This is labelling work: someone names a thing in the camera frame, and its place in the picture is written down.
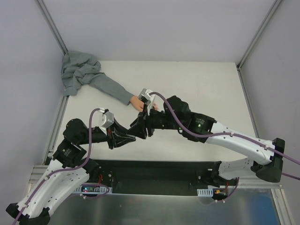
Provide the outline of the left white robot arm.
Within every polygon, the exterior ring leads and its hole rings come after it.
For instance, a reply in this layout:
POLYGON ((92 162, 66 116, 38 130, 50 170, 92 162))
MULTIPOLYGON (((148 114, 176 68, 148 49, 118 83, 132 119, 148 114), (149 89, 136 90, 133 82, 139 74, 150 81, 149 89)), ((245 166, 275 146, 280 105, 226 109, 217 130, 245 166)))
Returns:
POLYGON ((20 202, 11 203, 6 212, 21 225, 46 225, 58 206, 85 182, 103 176, 99 164, 91 159, 94 143, 108 143, 110 149, 134 142, 135 136, 114 120, 104 117, 101 127, 86 126, 72 119, 63 132, 64 139, 33 190, 20 202))

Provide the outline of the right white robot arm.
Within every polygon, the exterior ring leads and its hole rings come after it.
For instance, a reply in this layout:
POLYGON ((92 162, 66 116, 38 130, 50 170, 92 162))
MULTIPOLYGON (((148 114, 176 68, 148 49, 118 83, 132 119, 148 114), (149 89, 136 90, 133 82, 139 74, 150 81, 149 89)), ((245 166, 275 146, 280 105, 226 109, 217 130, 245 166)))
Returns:
POLYGON ((285 150, 283 139, 270 141, 234 131, 212 117, 192 112, 188 103, 177 96, 166 99, 161 112, 151 109, 150 98, 146 97, 144 100, 146 104, 143 111, 130 125, 130 135, 146 139, 156 129, 177 130, 190 141, 221 146, 244 155, 245 158, 241 160, 216 163, 211 173, 211 180, 216 185, 237 177, 253 175, 266 182, 280 182, 282 154, 285 150))

